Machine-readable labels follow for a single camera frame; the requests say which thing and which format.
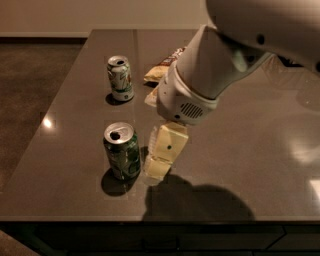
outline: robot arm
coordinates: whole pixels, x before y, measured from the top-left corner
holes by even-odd
[[[320,74],[319,1],[206,3],[214,25],[199,29],[159,83],[157,108],[165,119],[198,124],[228,85],[252,73],[271,53]]]

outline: gray tabletop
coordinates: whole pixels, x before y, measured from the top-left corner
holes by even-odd
[[[39,126],[0,195],[0,221],[319,221],[319,78],[276,58],[189,127],[186,148],[158,186],[143,172],[133,184],[112,177],[106,126],[132,124],[144,159],[164,120],[144,103],[152,88],[143,75],[194,33],[94,30],[47,113],[51,128]],[[129,59],[136,94],[114,105],[105,60],[119,54]]]

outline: can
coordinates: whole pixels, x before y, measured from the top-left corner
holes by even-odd
[[[128,59],[121,55],[113,56],[108,60],[107,69],[113,98],[118,101],[131,100],[134,92]]]
[[[130,124],[117,122],[104,132],[103,144],[110,167],[119,180],[130,180],[140,173],[138,137]]]

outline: can lid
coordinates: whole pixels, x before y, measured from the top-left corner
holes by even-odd
[[[128,59],[127,57],[122,55],[113,56],[108,60],[108,64],[113,67],[120,67],[125,65],[126,63],[128,63]]]
[[[131,140],[134,129],[130,124],[118,122],[113,123],[104,131],[104,138],[111,144],[122,144]]]

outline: black vent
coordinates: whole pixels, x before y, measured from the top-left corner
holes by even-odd
[[[181,105],[181,112],[190,118],[198,118],[198,117],[202,116],[202,114],[203,114],[203,111],[201,108],[199,108],[191,103],[182,104]]]

